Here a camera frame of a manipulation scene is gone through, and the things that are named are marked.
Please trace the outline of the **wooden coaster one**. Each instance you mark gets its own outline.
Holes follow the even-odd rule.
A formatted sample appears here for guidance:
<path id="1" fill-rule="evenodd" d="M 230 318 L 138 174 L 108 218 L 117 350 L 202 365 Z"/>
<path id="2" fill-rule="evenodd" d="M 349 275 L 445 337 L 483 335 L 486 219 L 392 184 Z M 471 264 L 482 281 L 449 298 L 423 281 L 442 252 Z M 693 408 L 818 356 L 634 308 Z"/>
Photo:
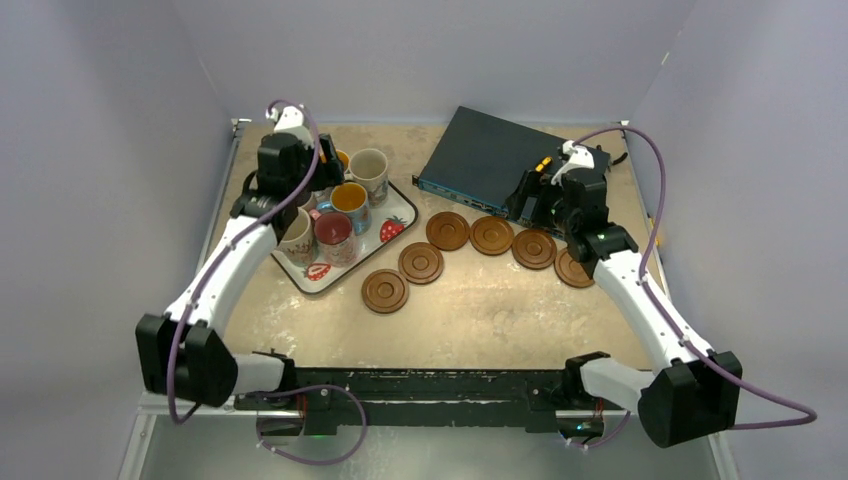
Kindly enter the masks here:
<path id="1" fill-rule="evenodd" d="M 455 251 L 469 240 L 467 220 L 455 212 L 443 211 L 433 215 L 426 224 L 427 241 L 442 251 Z"/>

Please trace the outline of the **wooden coaster five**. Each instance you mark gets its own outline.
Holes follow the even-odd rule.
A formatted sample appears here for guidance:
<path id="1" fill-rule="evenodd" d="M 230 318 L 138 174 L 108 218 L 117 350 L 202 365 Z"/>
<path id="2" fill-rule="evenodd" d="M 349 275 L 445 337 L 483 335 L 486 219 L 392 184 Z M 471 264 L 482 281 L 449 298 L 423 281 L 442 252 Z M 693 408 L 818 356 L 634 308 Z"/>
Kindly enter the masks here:
<path id="1" fill-rule="evenodd" d="M 398 258 L 399 272 L 410 283 L 425 285 L 437 280 L 444 270 L 441 251 L 429 242 L 415 242 L 406 246 Z"/>

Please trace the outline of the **wooden coaster six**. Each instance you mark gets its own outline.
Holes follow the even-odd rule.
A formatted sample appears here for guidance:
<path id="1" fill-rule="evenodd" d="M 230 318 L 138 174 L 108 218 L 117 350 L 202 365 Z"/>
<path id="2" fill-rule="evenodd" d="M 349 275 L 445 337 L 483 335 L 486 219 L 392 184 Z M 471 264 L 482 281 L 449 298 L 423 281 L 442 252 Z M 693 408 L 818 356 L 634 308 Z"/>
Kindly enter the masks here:
<path id="1" fill-rule="evenodd" d="M 406 304 L 409 294 L 410 287 L 406 278 L 392 269 L 372 272 L 361 286 L 365 306 L 380 314 L 390 314 L 400 310 Z"/>

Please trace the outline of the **wooden coaster three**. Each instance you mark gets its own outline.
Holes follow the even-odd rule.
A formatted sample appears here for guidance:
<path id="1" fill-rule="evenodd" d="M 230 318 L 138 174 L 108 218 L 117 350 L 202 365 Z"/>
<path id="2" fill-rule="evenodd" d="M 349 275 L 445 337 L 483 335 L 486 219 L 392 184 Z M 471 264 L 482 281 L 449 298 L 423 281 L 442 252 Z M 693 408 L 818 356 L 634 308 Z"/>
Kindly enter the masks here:
<path id="1" fill-rule="evenodd" d="M 554 263 L 557 246 L 545 231 L 527 229 L 518 233 L 512 243 L 512 255 L 516 262 L 531 270 L 542 270 Z"/>

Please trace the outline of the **wooden coaster two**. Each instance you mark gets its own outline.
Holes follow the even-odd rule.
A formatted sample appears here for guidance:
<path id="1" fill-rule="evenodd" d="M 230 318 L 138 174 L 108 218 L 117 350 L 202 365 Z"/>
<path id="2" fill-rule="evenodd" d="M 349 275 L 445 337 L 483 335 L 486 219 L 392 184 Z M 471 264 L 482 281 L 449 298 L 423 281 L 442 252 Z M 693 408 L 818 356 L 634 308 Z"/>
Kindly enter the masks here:
<path id="1" fill-rule="evenodd" d="M 469 239 L 479 253 L 497 256 L 511 249 L 514 231 L 503 218 L 486 216 L 473 222 Z"/>

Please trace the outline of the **wooden coaster four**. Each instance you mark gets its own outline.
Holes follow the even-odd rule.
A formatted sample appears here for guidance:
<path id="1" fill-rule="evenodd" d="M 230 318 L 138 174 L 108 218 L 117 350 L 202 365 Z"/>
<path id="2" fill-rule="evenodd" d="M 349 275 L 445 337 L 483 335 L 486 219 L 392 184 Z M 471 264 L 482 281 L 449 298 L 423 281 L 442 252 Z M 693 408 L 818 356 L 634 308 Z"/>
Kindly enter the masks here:
<path id="1" fill-rule="evenodd" d="M 557 277 L 566 285 L 583 289 L 591 287 L 594 280 L 586 273 L 582 265 L 574 260 L 566 249 L 557 253 L 553 263 Z"/>

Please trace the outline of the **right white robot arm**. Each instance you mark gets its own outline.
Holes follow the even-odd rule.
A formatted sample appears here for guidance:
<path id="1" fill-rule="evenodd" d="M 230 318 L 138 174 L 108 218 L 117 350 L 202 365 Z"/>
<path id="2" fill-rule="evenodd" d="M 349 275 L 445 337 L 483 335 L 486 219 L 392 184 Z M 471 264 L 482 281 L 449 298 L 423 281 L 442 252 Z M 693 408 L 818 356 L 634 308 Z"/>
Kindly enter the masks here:
<path id="1" fill-rule="evenodd" d="M 603 352 L 569 359 L 561 381 L 564 399 L 584 407 L 602 398 L 636 413 L 661 448 L 730 429 L 740 361 L 731 352 L 716 352 L 655 292 L 637 243 L 610 221 L 606 194 L 602 173 L 553 175 L 531 168 L 505 201 L 510 220 L 521 216 L 528 199 L 535 201 L 532 225 L 562 234 L 573 265 L 613 300 L 652 363 L 649 371 L 639 371 Z"/>

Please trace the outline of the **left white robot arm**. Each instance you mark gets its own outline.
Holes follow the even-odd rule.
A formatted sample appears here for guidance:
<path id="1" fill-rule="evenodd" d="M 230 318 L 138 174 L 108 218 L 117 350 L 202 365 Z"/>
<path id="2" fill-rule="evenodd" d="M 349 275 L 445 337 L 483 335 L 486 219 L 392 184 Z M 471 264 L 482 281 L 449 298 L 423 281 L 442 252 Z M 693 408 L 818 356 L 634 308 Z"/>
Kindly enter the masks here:
<path id="1" fill-rule="evenodd" d="M 148 392 L 213 407 L 253 392 L 275 409 L 295 402 L 291 359 L 235 355 L 222 336 L 247 284 L 292 227 L 296 197 L 342 181 L 343 165 L 330 135 L 322 133 L 314 142 L 285 132 L 262 138 L 257 169 L 245 178 L 213 253 L 164 313 L 146 314 L 136 326 Z"/>

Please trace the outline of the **cream white mug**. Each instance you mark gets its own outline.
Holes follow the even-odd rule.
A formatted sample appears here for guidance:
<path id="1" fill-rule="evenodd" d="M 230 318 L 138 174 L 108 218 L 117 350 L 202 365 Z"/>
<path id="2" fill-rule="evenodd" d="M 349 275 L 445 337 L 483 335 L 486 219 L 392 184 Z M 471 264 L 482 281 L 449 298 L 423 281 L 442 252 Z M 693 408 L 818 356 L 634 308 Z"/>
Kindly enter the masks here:
<path id="1" fill-rule="evenodd" d="M 374 148 L 356 152 L 348 164 L 348 176 L 366 190 L 370 206 L 382 206 L 388 197 L 388 159 Z"/>

